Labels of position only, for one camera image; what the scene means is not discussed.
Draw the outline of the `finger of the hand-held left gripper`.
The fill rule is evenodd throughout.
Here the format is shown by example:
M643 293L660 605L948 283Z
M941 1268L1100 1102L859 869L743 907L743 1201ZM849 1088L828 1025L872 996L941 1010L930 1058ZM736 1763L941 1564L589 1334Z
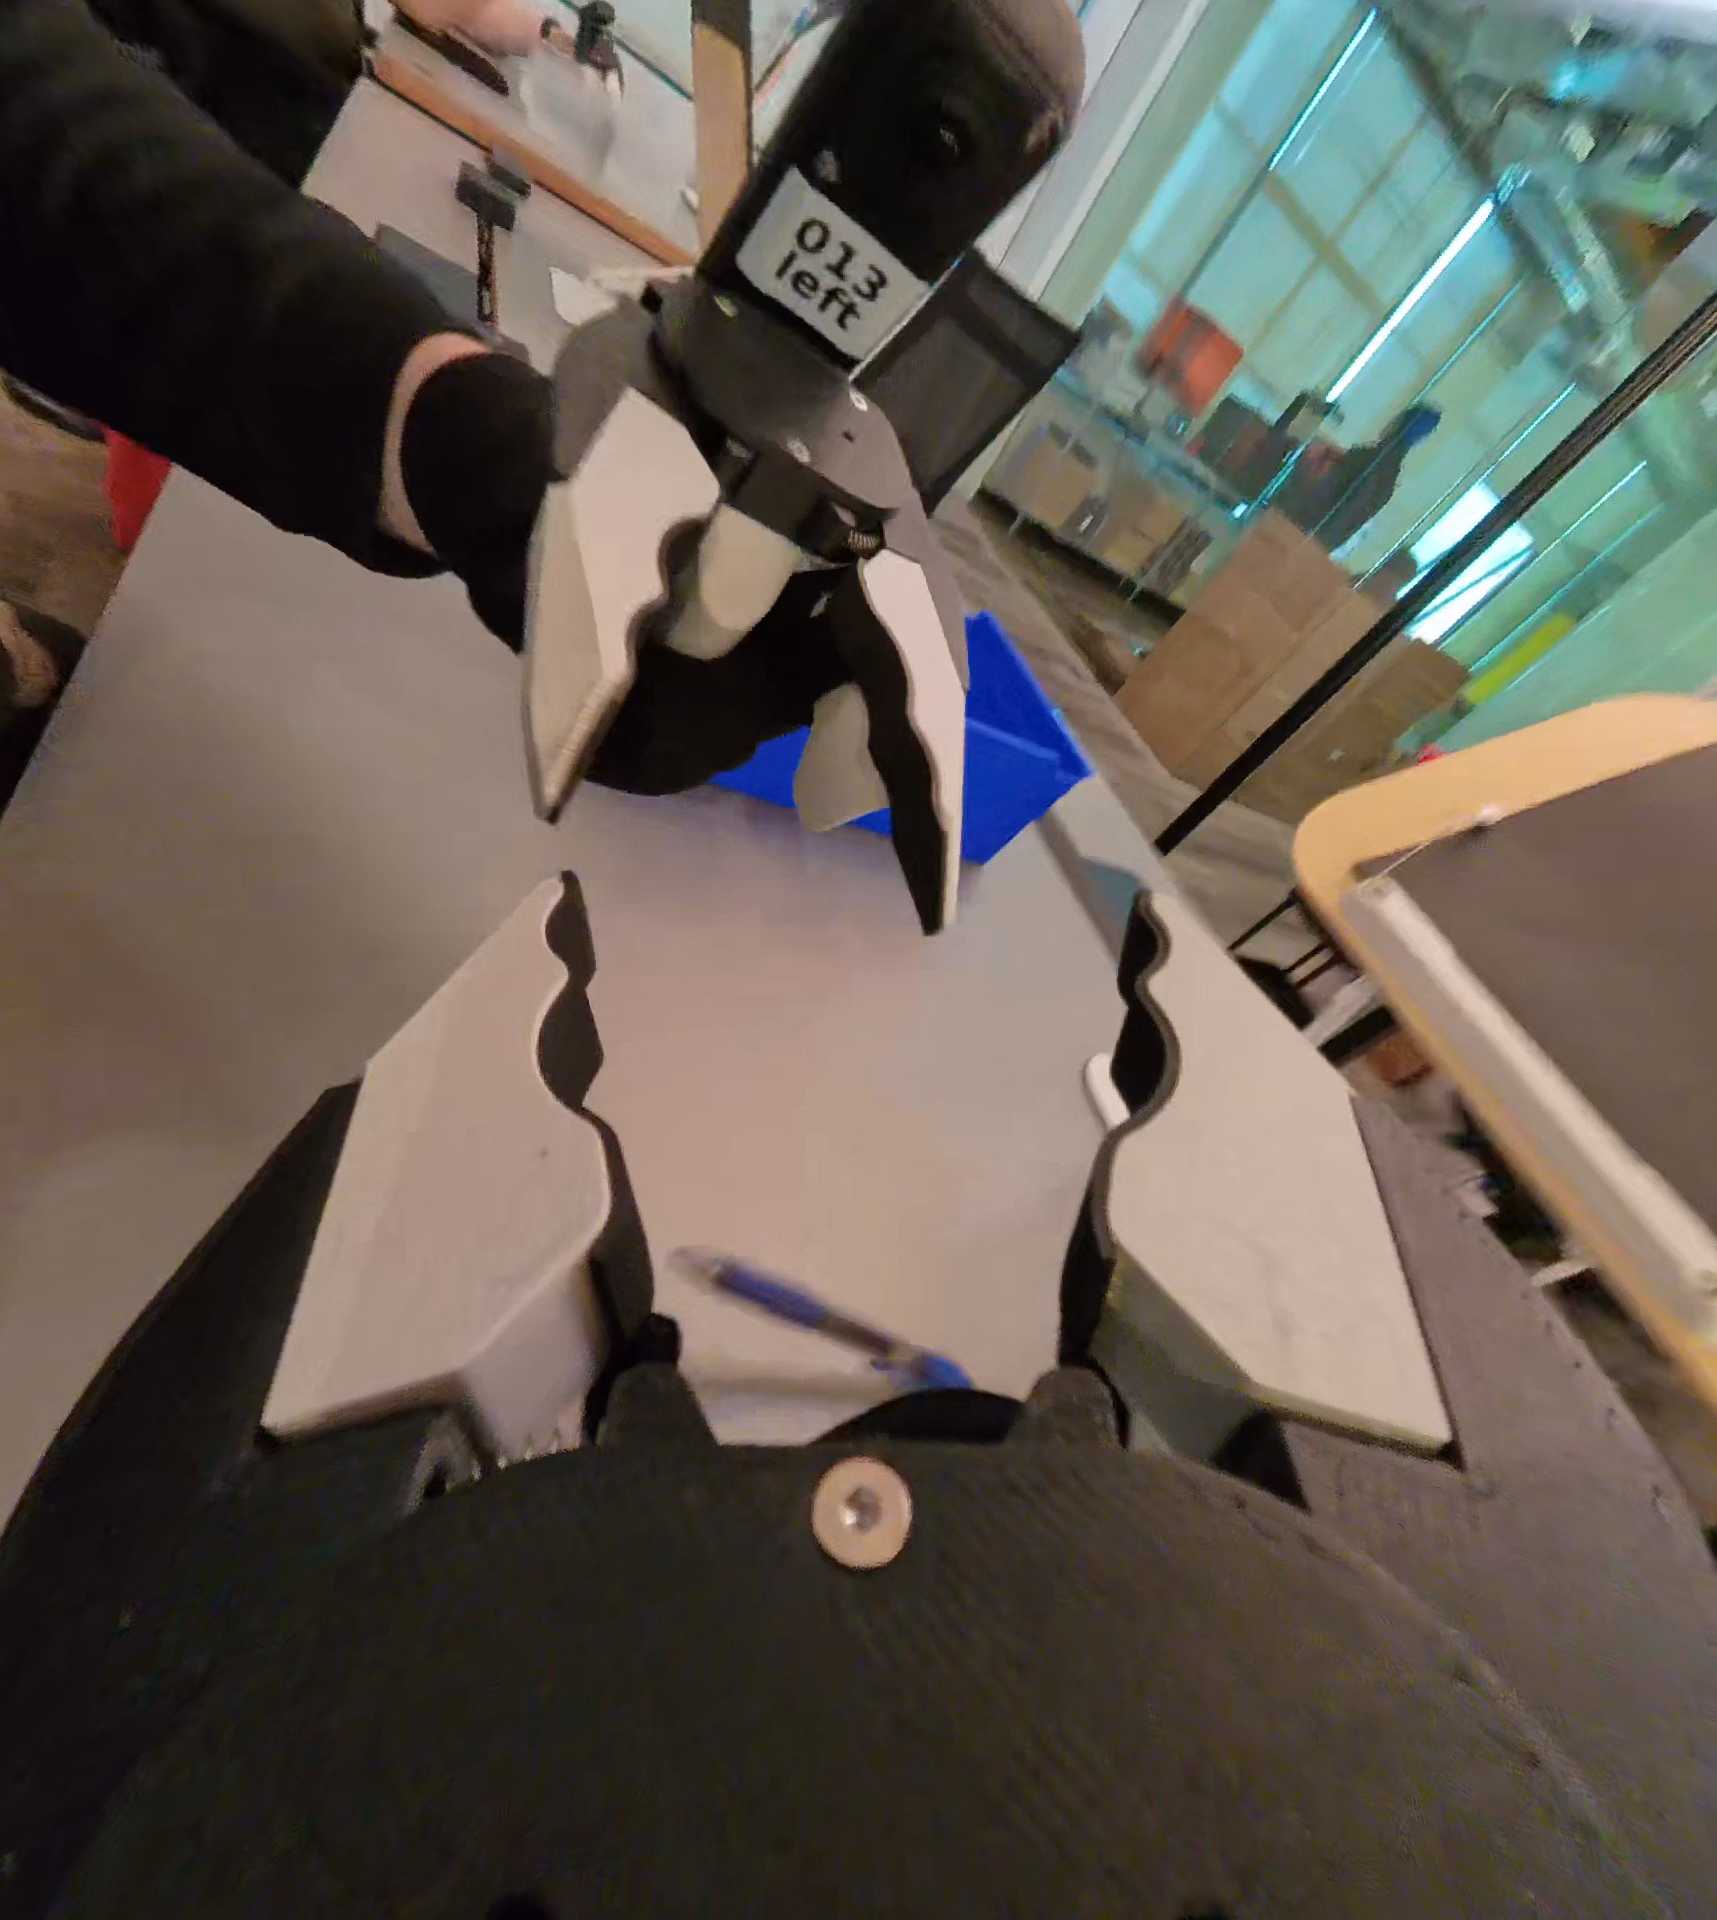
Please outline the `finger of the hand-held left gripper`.
M546 485L526 571L526 772L560 821L637 676L637 622L665 600L665 541L722 509L722 479L655 396L623 391L575 473Z
M921 560L872 552L824 613L844 685L814 706L795 751L795 826L828 837L891 813L921 937L941 937L958 927L964 869L964 676L934 588Z

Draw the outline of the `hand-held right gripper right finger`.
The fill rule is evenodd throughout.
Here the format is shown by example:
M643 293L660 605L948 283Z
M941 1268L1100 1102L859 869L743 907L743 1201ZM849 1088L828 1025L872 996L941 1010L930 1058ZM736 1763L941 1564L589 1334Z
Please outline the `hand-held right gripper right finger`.
M1123 1424L1187 1455L1257 1410L1450 1455L1353 1088L1181 896L1123 907L1118 1003L1084 1058L1056 1363L1100 1374Z

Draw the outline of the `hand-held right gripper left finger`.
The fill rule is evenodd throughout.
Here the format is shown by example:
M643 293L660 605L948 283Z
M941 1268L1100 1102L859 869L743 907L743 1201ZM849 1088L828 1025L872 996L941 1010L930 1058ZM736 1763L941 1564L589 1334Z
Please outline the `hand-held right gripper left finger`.
M589 1117L589 921L536 881L366 1064L269 1390L269 1435L457 1410L588 1435L655 1312L623 1148Z

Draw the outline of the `blue plastic bin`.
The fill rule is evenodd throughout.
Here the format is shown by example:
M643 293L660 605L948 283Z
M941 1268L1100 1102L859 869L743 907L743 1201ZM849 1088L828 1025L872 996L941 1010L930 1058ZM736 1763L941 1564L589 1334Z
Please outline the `blue plastic bin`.
M1056 813L1096 760L1080 751L1072 725L1050 706L1040 676L1008 643L993 613L964 613L964 869L989 869L1008 837ZM763 743L743 767L714 772L750 806L795 806L795 760L814 728Z

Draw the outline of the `blue pen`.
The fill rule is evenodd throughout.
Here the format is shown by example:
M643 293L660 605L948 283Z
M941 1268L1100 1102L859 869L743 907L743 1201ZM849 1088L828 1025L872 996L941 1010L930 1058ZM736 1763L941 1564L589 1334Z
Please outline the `blue pen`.
M774 1268L750 1268L750 1260L709 1253L709 1245L673 1245L665 1268L743 1312L828 1334L839 1355L869 1359L896 1390L970 1390L970 1374L958 1359L941 1359L913 1334L891 1334Z

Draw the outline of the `person's left forearm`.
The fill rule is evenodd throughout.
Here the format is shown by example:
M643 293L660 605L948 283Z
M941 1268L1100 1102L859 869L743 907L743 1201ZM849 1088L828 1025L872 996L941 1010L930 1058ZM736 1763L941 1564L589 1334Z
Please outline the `person's left forearm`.
M0 370L373 571L413 346L457 334L366 229L236 150L86 11L0 11Z

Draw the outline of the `person's left hand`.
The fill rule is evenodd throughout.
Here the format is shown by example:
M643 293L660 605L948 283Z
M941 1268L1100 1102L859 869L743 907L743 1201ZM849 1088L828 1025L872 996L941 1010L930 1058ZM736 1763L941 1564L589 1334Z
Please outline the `person's left hand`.
M382 527L464 574L468 613L526 655L526 560L557 479L557 391L464 334L413 346L387 411ZM736 655L637 655L588 781L673 794L814 725L849 667L808 600L779 600Z

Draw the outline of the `black office chair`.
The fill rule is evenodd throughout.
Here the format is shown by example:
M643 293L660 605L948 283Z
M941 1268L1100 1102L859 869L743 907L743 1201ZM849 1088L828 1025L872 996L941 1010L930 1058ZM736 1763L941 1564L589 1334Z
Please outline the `black office chair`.
M849 391L896 424L921 509L934 520L1072 346L1080 325L964 249Z

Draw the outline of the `orange 3D printer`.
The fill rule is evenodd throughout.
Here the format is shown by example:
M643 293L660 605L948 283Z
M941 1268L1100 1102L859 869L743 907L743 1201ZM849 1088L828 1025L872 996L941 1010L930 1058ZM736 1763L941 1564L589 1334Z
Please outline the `orange 3D printer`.
M1164 391L1187 421L1202 421L1249 346L1187 293L1164 306L1164 317L1143 334L1129 370Z

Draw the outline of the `black device on stand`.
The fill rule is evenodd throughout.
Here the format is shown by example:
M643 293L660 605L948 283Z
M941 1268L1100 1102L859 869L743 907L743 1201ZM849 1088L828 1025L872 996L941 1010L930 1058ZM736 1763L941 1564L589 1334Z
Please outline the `black device on stand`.
M489 161L457 166L457 204L468 213L468 238L480 238L468 306L480 306L489 344L508 344L501 334L501 238L515 229L526 197L528 197L526 161L489 150Z

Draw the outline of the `large cardboard box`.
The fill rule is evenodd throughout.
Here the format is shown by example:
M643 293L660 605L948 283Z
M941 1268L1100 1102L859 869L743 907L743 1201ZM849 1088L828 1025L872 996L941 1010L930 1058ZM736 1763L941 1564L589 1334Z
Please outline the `large cardboard box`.
M1234 560L1187 600L1168 640L1123 676L1118 706L1143 743L1209 786L1258 728L1287 725L1371 634L1380 600L1330 560L1288 520L1257 520ZM1397 634L1249 786L1236 806L1300 826L1397 760L1397 734L1456 706L1463 667Z

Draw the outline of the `wooden board with black mat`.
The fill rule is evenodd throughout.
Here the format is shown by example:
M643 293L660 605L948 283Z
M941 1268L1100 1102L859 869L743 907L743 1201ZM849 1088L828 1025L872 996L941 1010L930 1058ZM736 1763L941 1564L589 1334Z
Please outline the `wooden board with black mat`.
M1397 872L1477 979L1717 1233L1717 706L1600 702L1312 806L1288 881L1357 972L1373 948L1346 896L1371 872ZM1387 1020L1450 1077L1432 1032L1397 1003ZM1553 1167L1512 1159L1520 1134L1482 1124L1482 1140L1562 1233ZM1642 1283L1607 1268L1595 1283L1717 1410L1717 1355Z

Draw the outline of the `black round-top pole stand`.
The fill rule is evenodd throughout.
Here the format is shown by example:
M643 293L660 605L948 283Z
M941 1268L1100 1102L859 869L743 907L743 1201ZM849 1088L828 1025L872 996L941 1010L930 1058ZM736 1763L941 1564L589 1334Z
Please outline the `black round-top pole stand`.
M1512 493L1236 743L1155 847L1226 813L1300 826L1321 794L1607 693L1717 685L1717 325L1679 314L1642 401L1595 401Z

